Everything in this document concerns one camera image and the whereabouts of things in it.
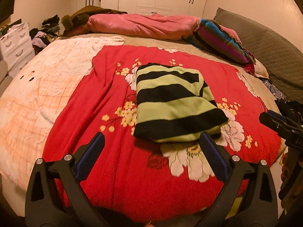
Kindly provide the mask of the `green black striped sweater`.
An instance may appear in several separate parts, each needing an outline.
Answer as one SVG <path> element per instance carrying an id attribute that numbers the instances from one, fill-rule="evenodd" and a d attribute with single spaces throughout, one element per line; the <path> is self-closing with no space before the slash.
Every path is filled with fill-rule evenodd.
<path id="1" fill-rule="evenodd" d="M 136 91 L 139 139 L 192 142 L 203 132 L 218 139 L 229 121 L 196 69 L 148 63 L 136 71 Z"/>

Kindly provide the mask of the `pile of clothes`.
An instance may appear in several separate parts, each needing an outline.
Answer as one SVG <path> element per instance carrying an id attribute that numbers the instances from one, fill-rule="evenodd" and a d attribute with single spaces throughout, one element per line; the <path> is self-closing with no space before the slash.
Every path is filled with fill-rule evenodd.
<path id="1" fill-rule="evenodd" d="M 40 29 L 33 28 L 29 31 L 31 43 L 35 55 L 40 53 L 49 44 L 59 37 L 60 34 L 60 17 L 56 14 L 42 22 Z"/>

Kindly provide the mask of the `grey quilted headboard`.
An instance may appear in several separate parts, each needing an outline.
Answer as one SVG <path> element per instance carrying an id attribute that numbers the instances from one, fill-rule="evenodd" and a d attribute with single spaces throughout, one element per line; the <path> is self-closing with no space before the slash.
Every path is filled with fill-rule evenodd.
<path id="1" fill-rule="evenodd" d="M 302 52 L 297 47 L 272 29 L 222 8 L 217 9 L 214 20 L 238 34 L 287 99 L 302 103 Z"/>

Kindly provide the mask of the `red floral blanket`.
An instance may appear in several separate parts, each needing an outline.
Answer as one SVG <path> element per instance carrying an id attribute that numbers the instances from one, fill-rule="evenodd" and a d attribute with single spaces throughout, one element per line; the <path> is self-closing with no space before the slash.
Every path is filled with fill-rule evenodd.
<path id="1" fill-rule="evenodd" d="M 105 148 L 81 183 L 95 207 L 119 212 L 135 222 L 171 219 L 209 207 L 222 188 L 197 143 L 158 144 L 136 137 L 139 128 L 136 71 L 148 63 L 169 70 L 200 73 L 195 94 L 211 90 L 218 110 L 204 116 L 215 122 L 225 115 L 218 144 L 243 160 L 273 164 L 281 138 L 258 117 L 276 107 L 266 101 L 248 75 L 228 64 L 162 48 L 106 46 L 93 59 L 47 138 L 43 158 L 53 161 L 74 153 L 97 132 Z"/>

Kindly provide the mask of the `rainbow striped pillow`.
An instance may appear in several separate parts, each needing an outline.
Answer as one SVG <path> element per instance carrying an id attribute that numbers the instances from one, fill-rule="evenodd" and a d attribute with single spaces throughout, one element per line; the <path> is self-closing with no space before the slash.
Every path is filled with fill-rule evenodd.
<path id="1" fill-rule="evenodd" d="M 239 64 L 255 62 L 254 56 L 241 41 L 212 19 L 201 19 L 187 41 L 197 48 L 219 54 Z"/>

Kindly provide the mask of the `pink duvet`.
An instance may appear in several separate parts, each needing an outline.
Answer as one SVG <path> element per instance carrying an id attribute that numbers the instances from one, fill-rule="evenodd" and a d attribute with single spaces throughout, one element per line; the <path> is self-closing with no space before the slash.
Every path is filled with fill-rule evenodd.
<path id="1" fill-rule="evenodd" d="M 87 27 L 93 33 L 179 41 L 189 38 L 199 22 L 199 17 L 189 15 L 97 14 L 88 19 Z"/>

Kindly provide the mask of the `white drawer chest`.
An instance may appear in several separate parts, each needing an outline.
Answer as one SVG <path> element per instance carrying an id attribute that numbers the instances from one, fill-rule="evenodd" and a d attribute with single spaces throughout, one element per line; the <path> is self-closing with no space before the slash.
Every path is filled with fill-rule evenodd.
<path id="1" fill-rule="evenodd" d="M 8 65 L 8 75 L 16 75 L 35 57 L 28 23 L 21 23 L 9 29 L 1 37 L 1 61 Z"/>

